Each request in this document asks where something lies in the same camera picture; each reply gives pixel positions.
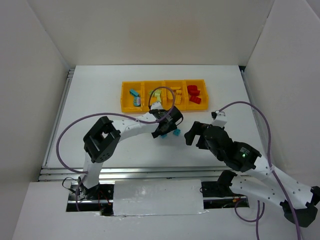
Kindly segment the red curved lego brick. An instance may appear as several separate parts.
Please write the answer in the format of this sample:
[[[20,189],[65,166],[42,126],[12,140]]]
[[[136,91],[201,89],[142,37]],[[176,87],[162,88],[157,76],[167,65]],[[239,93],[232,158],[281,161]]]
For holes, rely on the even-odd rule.
[[[189,101],[199,105],[201,103],[202,99],[198,96],[191,95],[189,98]]]

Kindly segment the light green rectangular lego brick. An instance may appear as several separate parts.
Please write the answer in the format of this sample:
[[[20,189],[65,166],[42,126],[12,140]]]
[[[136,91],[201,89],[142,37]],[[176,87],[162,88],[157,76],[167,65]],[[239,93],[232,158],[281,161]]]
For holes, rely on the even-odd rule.
[[[162,93],[162,91],[160,89],[157,89],[157,90],[154,91],[153,96],[155,98],[157,98],[157,99],[160,99],[161,98],[161,93]]]

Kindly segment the red rectangular lego brick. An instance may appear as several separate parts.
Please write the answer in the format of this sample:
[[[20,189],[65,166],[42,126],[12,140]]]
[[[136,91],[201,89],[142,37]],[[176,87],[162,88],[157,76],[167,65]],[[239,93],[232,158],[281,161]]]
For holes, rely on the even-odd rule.
[[[196,97],[199,96],[200,93],[201,93],[200,90],[189,90],[189,91],[188,91],[188,94],[189,94],[189,95],[191,95],[191,96],[196,96]]]

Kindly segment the teal oval lego brick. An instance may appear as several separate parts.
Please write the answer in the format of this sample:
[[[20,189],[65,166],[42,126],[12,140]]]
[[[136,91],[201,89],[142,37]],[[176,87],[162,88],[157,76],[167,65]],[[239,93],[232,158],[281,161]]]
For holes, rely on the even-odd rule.
[[[133,98],[133,105],[135,107],[140,107],[141,106],[141,98],[139,96],[135,96]]]

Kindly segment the red oval lego brick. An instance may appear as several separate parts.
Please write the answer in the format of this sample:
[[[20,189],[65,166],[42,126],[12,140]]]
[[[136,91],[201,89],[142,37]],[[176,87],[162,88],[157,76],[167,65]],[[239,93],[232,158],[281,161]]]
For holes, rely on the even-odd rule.
[[[198,87],[196,85],[188,85],[187,91],[190,91],[190,90],[198,90]]]

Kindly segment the long teal lego brick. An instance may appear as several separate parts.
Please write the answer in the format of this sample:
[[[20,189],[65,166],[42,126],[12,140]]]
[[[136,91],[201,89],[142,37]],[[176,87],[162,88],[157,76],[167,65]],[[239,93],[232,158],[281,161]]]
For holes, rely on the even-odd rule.
[[[130,89],[130,90],[129,90],[129,93],[130,93],[133,97],[139,97],[139,96],[140,96],[140,94],[139,94],[137,91],[135,91],[134,89]]]

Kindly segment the yellow oval lego brick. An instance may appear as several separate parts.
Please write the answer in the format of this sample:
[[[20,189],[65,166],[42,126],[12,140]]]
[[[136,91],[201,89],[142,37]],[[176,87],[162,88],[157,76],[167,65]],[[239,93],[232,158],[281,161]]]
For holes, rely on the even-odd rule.
[[[174,99],[174,96],[175,96],[174,93],[172,93],[172,92],[170,92],[170,91],[167,92],[167,99],[168,99],[168,100],[172,101],[172,100]]]

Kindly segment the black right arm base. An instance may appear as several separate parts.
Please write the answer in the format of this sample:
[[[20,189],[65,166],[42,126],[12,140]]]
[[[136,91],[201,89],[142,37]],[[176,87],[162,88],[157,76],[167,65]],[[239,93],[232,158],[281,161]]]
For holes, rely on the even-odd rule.
[[[199,191],[203,196],[203,207],[209,209],[248,208],[248,198],[231,191],[232,180],[237,176],[230,170],[224,170],[217,181],[202,181]]]

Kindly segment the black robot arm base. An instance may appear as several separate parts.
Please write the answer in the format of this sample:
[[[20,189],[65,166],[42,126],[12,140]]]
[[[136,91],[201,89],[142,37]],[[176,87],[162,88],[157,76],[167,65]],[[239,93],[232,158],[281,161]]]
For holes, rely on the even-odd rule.
[[[93,190],[78,187],[78,181],[66,177],[62,187],[68,190],[66,212],[98,212],[101,216],[113,216],[114,184],[99,184]]]

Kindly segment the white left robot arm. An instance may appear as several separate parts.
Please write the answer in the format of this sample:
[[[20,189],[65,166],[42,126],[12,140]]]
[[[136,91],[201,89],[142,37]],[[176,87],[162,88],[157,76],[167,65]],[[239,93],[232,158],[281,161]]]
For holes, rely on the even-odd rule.
[[[159,102],[152,104],[151,110],[128,120],[110,120],[100,117],[84,136],[85,162],[78,178],[81,194],[91,200],[100,190],[99,176],[103,163],[111,158],[121,141],[141,134],[151,134],[155,139],[176,130],[177,122],[184,119],[177,107],[163,109]]]

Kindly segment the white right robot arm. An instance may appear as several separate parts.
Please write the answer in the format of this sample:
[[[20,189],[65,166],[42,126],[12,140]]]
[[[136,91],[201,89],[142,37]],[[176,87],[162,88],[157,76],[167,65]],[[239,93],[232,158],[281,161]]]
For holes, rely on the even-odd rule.
[[[195,136],[199,136],[196,147],[209,150],[229,167],[217,181],[201,184],[200,191],[205,197],[252,196],[282,208],[284,217],[302,228],[316,219],[316,205],[320,201],[318,186],[307,186],[270,166],[258,150],[245,142],[233,141],[220,126],[196,121],[184,134],[188,146]]]

